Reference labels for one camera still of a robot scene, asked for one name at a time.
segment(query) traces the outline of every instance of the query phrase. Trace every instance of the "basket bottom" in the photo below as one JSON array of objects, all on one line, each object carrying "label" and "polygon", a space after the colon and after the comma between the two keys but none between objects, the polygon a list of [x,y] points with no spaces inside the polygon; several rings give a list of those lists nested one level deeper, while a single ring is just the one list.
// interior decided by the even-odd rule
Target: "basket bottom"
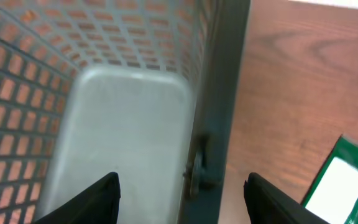
[{"label": "basket bottom", "polygon": [[118,223],[176,223],[194,118],[187,82],[98,66],[77,78],[69,98],[36,216],[117,172]]}]

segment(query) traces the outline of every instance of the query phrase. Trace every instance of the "lattice mesh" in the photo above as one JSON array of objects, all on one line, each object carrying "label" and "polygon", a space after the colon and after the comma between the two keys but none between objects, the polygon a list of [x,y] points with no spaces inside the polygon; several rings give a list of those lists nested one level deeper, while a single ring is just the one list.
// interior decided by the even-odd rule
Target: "lattice mesh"
[{"label": "lattice mesh", "polygon": [[212,0],[0,0],[0,223],[29,223],[72,81],[97,63],[196,89]]}]

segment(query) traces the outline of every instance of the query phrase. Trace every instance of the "green border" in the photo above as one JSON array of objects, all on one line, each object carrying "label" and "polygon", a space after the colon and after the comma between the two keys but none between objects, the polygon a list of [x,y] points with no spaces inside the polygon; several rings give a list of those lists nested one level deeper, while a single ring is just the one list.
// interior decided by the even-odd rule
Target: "green border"
[{"label": "green border", "polygon": [[[309,189],[306,197],[304,198],[302,202],[302,205],[304,207],[308,204],[311,196],[314,194],[315,190],[317,189],[317,186],[319,185],[321,179],[323,178],[325,172],[327,171],[329,165],[335,157],[346,161],[348,164],[358,169],[358,145],[353,144],[352,142],[341,136],[336,142],[334,149],[331,151],[330,155],[326,159],[326,162],[320,169],[319,174],[314,179],[311,188]],[[346,220],[346,223],[358,223],[358,199],[356,200],[352,212],[349,214]]]}]

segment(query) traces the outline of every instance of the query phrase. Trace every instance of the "plastic basket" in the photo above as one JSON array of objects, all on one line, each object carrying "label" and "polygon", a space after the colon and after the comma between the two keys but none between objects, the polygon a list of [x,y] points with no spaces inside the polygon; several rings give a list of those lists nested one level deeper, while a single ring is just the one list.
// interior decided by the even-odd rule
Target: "plastic basket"
[{"label": "plastic basket", "polygon": [[[63,112],[74,110],[70,104],[79,94],[72,86],[100,69],[144,77],[168,74],[186,83],[188,143],[201,133],[214,136],[208,146],[212,154],[204,160],[213,164],[208,169],[217,184],[200,195],[197,190],[196,198],[180,199],[175,207],[180,212],[169,220],[145,223],[216,222],[218,215],[199,212],[195,205],[209,203],[215,213],[219,210],[248,9],[248,1],[232,0],[0,0],[0,223],[29,223],[35,213],[44,215],[37,205],[48,197],[45,186],[58,169],[49,168],[51,159],[62,156],[54,152],[65,144],[62,129],[71,115],[63,118]],[[232,59],[219,63],[225,62],[219,51]],[[216,101],[206,100],[211,97]],[[190,175],[185,186],[192,188],[193,160],[205,150],[194,144],[188,150],[188,143],[183,155],[190,172],[183,161],[180,172]]]}]

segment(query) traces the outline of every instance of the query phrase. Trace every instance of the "brown wood grain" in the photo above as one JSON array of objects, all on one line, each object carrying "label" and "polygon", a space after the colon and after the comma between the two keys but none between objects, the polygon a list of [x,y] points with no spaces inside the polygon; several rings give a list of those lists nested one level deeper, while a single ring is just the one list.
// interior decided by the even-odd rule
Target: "brown wood grain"
[{"label": "brown wood grain", "polygon": [[249,223],[258,172],[300,202],[341,134],[358,141],[358,10],[253,1],[219,223]]}]

